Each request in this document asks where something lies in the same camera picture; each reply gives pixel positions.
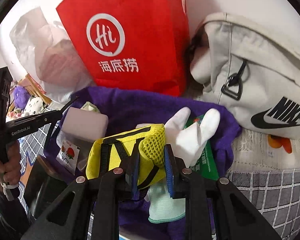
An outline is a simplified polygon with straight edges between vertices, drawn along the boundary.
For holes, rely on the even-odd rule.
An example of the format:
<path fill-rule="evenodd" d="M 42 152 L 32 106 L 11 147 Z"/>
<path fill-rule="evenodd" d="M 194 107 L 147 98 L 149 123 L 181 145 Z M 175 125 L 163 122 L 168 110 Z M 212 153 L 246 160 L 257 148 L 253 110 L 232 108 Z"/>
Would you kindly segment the left hand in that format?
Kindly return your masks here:
<path fill-rule="evenodd" d="M 3 175 L 3 180 L 11 185 L 19 184 L 21 177 L 21 156 L 19 141 L 15 141 L 8 147 L 7 150 L 8 162 L 3 164 L 0 161 L 0 175 Z M 3 193 L 3 188 L 0 181 L 0 193 Z"/>

